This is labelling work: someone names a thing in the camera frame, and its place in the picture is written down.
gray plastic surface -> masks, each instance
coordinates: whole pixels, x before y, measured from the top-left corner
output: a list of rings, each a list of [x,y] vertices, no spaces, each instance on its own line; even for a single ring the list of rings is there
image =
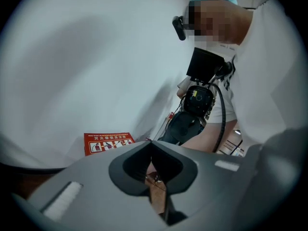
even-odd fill
[[[72,231],[67,227],[56,223],[46,216],[44,216],[41,212],[39,212],[36,208],[34,208],[29,202],[27,202],[22,197],[13,194],[13,199],[16,201],[18,206],[29,216],[31,217],[31,221],[35,223],[35,225],[44,231]]]
[[[109,178],[111,161],[143,143],[126,145],[77,161],[41,185],[28,201],[41,210],[69,181],[76,181],[83,184],[83,188],[60,224],[77,231],[165,229],[166,223],[155,213],[148,197],[126,195]]]
[[[244,160],[248,159],[214,153],[205,154],[201,151],[186,149],[163,141],[158,141],[158,143],[187,156],[198,165],[198,175],[189,189],[186,192],[171,196],[174,208],[187,216],[193,215],[217,198],[222,192],[227,191],[229,185],[237,181],[236,175],[240,168],[243,167]],[[237,172],[234,172],[215,166],[218,160],[238,164],[240,168]]]
[[[249,148],[246,157],[237,157],[237,160],[242,162],[239,169],[230,174],[230,178],[221,173],[216,174],[218,171],[213,167],[208,173],[205,171],[200,173],[206,178],[206,185],[203,184],[203,178],[198,178],[187,192],[171,196],[175,209],[183,209],[189,215],[189,218],[171,226],[168,230],[203,230],[205,227],[207,230],[215,231],[232,229],[236,209],[255,174],[259,148],[259,145],[252,146]],[[217,156],[220,157],[220,160],[234,162],[233,156],[219,154]],[[221,179],[208,177],[209,173],[226,179],[225,185]]]
[[[262,222],[293,191],[306,166],[307,134],[307,127],[288,129],[262,145],[256,166],[257,174],[251,180],[235,213],[233,231],[248,230]],[[296,208],[290,209],[288,205],[288,209],[288,216],[293,217]]]

brown object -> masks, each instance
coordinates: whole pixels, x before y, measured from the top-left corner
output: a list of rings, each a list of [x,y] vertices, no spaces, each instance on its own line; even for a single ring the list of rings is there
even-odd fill
[[[147,175],[148,179],[144,183],[150,187],[152,207],[157,214],[161,214],[165,211],[166,186],[163,182],[155,182],[154,177],[152,177],[153,173]]]
[[[34,190],[50,179],[54,174],[32,175],[12,173],[7,181],[9,192],[27,199]]]

black cable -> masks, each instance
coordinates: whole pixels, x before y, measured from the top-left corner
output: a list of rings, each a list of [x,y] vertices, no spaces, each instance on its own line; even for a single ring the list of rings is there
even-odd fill
[[[155,182],[154,182],[154,183],[152,183],[152,182],[150,181],[149,177],[148,177],[147,182],[151,183],[153,186],[158,187],[159,189],[161,189],[161,190],[163,190],[163,191],[165,192],[165,190],[164,190],[164,189],[162,189],[161,187],[159,187],[159,186],[157,186],[157,185],[156,185],[156,180],[155,180]]]
[[[215,80],[216,80],[216,78],[213,77],[212,80],[208,83],[208,85],[209,85],[210,83],[213,83]]]
[[[239,146],[241,145],[242,142],[243,142],[243,140],[241,140],[241,141],[239,142],[239,144],[233,149],[233,151],[230,153],[230,155],[232,155],[233,152],[235,152],[236,149],[239,148]]]
[[[246,10],[256,10],[256,8],[247,8],[247,7],[243,7]]]
[[[177,107],[177,109],[175,110],[174,115],[175,115],[175,113],[178,111],[178,109],[180,108],[180,106],[182,106],[182,102],[183,102],[183,99],[185,98],[185,96],[186,96],[186,95],[184,95],[184,96],[181,98],[180,104],[179,104],[179,106]],[[172,118],[171,118],[170,120],[168,120],[168,122],[166,123],[165,132],[167,131],[167,126],[168,126],[168,124],[169,124],[169,122],[170,122],[171,120],[172,120]]]
[[[217,139],[217,142],[216,142],[214,150],[213,150],[213,152],[215,153],[218,150],[218,148],[219,148],[219,145],[221,143],[223,134],[225,132],[225,127],[226,127],[226,107],[225,107],[225,102],[224,102],[223,97],[222,97],[221,90],[219,89],[218,85],[216,85],[214,83],[207,83],[207,85],[213,86],[213,87],[215,87],[217,89],[217,92],[218,92],[219,97],[220,97],[220,102],[221,102],[222,122],[221,122],[221,129],[220,129],[219,137]]]

person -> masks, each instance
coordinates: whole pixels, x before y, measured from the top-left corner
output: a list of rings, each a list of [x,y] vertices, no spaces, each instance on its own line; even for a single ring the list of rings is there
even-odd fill
[[[179,90],[177,91],[177,96],[182,99],[182,97],[187,93],[189,87],[196,85],[196,82],[190,80],[190,76],[187,76],[181,83],[178,84]]]
[[[220,145],[236,123],[247,148],[287,129],[307,126],[305,47],[277,0],[267,0],[254,11],[238,6],[236,0],[190,0],[183,26],[206,40],[239,46],[233,71],[218,84],[226,108]],[[221,121],[217,95],[204,130],[182,147],[212,152]]]

red poster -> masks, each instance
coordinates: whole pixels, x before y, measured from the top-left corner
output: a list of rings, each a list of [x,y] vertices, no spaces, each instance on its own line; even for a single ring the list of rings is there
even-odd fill
[[[84,142],[86,156],[135,143],[130,133],[85,133]]]

